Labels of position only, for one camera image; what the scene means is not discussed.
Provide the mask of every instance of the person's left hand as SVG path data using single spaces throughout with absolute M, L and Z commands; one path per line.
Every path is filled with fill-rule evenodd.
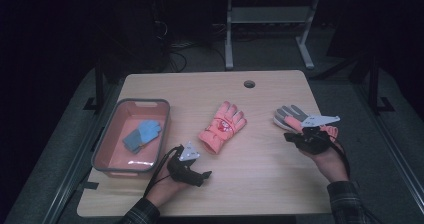
M 162 170 L 159 172 L 156 178 L 156 181 L 164 177 L 166 178 L 156 183 L 146 196 L 146 199 L 158 208 L 168 202 L 179 191 L 190 186 L 184 182 L 176 182 L 171 178 L 171 176 L 169 176 L 168 168 L 166 168 L 168 161 L 165 163 L 165 165 L 163 165 Z

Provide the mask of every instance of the sleeve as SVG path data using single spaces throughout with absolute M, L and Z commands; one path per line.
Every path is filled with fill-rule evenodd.
M 158 208 L 141 198 L 118 222 L 119 224 L 153 224 L 160 216 Z
M 340 181 L 328 185 L 331 211 L 337 224 L 374 223 L 364 208 L 358 192 L 352 182 Z

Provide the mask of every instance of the metal frame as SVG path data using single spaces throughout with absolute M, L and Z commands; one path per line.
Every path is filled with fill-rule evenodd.
M 306 39 L 314 20 L 319 0 L 312 0 L 306 7 L 233 7 L 232 0 L 227 5 L 227 37 L 225 40 L 225 70 L 233 70 L 233 47 L 231 44 L 232 23 L 305 23 L 296 44 L 307 69 L 314 69 L 314 63 L 306 47 Z

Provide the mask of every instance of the pink plastic bin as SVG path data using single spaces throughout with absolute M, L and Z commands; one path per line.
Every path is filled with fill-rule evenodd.
M 169 103 L 163 99 L 119 101 L 92 157 L 93 167 L 108 176 L 138 176 L 154 169 L 162 154 L 170 122 L 169 113 Z M 134 154 L 125 148 L 123 139 L 144 120 L 158 121 L 162 130 L 157 138 Z

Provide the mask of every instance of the wooden table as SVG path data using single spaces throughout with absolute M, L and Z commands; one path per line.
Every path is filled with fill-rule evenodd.
M 253 81 L 254 88 L 246 88 Z M 319 114 L 300 71 L 140 74 L 127 77 L 119 99 L 163 98 L 171 105 L 168 151 L 191 141 L 201 154 L 192 170 L 212 170 L 201 187 L 179 193 L 160 211 L 162 216 L 281 215 L 329 213 L 328 182 L 314 163 L 284 140 L 273 121 L 275 109 L 296 104 Z M 245 113 L 247 125 L 219 155 L 202 147 L 197 135 L 225 100 Z M 143 195 L 148 177 L 111 178 L 95 169 L 78 206 L 83 217 L 122 216 Z

